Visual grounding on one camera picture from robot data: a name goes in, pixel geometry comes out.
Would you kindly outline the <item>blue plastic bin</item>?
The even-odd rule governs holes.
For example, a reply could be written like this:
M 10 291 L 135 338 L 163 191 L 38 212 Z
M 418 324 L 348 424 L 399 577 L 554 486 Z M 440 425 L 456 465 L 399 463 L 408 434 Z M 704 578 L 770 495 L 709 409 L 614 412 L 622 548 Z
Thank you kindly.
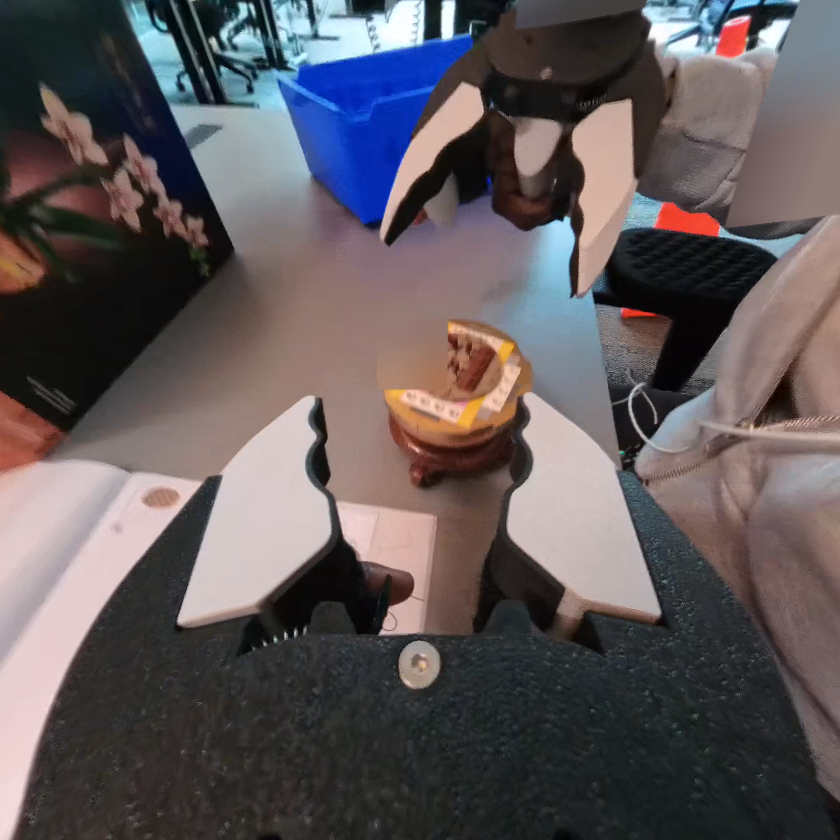
M 459 35 L 276 73 L 311 176 L 362 225 L 381 222 L 431 91 L 472 46 Z

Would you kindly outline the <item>black flower print box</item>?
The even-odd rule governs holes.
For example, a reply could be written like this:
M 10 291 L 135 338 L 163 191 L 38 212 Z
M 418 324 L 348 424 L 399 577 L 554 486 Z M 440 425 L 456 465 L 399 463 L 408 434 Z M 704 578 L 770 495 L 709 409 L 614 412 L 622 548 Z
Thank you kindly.
M 233 254 L 123 2 L 1 3 L 1 466 L 45 457 Z

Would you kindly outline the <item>white instruction booklet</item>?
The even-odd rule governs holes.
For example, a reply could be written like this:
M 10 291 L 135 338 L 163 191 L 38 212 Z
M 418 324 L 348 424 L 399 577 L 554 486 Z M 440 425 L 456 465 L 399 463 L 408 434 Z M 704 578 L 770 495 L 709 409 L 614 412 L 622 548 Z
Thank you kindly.
M 2 474 L 2 839 L 13 836 L 49 709 L 84 636 L 199 487 L 86 460 Z

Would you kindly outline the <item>tan round plate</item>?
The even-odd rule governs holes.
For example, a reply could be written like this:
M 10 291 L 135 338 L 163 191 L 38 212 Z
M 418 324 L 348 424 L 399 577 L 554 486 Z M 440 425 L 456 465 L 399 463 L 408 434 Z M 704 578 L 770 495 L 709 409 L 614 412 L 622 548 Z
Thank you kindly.
M 448 332 L 447 379 L 442 397 L 464 401 L 490 394 L 501 382 L 499 353 L 472 333 Z

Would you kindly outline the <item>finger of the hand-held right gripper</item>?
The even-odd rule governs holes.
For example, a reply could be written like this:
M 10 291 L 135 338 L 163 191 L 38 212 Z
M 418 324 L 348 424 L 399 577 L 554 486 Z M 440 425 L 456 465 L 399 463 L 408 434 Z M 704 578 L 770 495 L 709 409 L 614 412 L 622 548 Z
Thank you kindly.
M 636 192 L 632 101 L 594 110 L 573 129 L 571 150 L 582 182 L 572 215 L 570 281 L 572 295 L 582 298 L 606 267 Z
M 450 228 L 459 208 L 455 175 L 460 147 L 483 122 L 481 90 L 461 82 L 416 133 L 395 174 L 380 226 L 380 240 L 393 245 L 425 212 L 437 228 Z

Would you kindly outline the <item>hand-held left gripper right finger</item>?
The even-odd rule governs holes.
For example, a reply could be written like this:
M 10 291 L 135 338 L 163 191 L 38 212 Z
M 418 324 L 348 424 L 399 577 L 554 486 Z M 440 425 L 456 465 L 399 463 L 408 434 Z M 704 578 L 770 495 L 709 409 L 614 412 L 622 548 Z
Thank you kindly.
M 501 588 L 573 637 L 587 614 L 654 626 L 663 613 L 618 471 L 586 432 L 529 393 L 501 513 Z

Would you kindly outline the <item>background office desks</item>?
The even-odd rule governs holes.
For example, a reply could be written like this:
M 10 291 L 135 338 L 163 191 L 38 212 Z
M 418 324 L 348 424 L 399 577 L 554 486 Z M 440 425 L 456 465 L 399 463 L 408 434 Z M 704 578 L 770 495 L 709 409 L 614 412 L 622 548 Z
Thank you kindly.
M 164 31 L 159 16 L 152 15 L 146 2 L 127 2 L 129 22 L 139 37 L 153 73 L 171 104 L 198 104 L 193 85 L 186 75 L 181 54 L 173 37 Z M 374 53 L 420 45 L 426 37 L 451 39 L 466 29 L 458 16 L 466 14 L 465 2 L 398 2 L 385 16 L 373 8 L 370 20 L 357 14 L 364 3 L 378 2 L 272 2 L 280 51 L 294 75 L 301 66 L 315 66 Z M 256 4 L 239 2 L 236 18 L 223 27 L 221 49 L 231 59 L 251 65 L 266 65 L 263 38 L 256 27 Z M 222 82 L 227 99 L 258 109 L 284 110 L 285 103 L 273 70 L 263 69 L 247 90 L 245 78 L 223 68 Z

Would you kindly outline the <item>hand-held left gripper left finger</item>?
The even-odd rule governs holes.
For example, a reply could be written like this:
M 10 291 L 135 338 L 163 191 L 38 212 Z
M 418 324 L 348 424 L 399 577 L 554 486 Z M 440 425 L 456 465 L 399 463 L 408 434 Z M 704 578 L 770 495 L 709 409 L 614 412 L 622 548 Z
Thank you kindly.
M 322 400 L 304 396 L 225 466 L 177 625 L 264 613 L 340 546 Z

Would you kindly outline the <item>person's right hand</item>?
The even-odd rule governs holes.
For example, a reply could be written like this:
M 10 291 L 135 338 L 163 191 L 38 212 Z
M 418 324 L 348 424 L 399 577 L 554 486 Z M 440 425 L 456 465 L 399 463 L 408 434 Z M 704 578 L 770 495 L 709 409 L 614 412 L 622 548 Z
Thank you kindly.
M 515 228 L 528 232 L 558 216 L 553 159 L 561 125 L 536 118 L 509 118 L 493 111 L 487 153 L 491 207 Z

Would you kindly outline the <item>black mesh chair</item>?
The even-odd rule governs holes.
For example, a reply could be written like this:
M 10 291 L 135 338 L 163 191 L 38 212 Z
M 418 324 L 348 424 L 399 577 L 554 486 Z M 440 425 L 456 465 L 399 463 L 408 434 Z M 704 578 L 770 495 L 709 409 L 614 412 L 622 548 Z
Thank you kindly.
M 776 261 L 735 238 L 634 227 L 619 235 L 592 295 L 601 305 L 669 320 L 652 386 L 678 392 Z

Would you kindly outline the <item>brick pot model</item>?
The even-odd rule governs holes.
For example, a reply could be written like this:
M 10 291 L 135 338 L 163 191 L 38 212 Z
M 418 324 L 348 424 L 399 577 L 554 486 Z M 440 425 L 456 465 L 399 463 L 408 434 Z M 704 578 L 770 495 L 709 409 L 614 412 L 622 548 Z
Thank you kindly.
M 519 398 L 532 390 L 532 364 L 508 333 L 450 319 L 447 342 L 442 387 L 384 391 L 392 439 L 417 488 L 509 464 Z

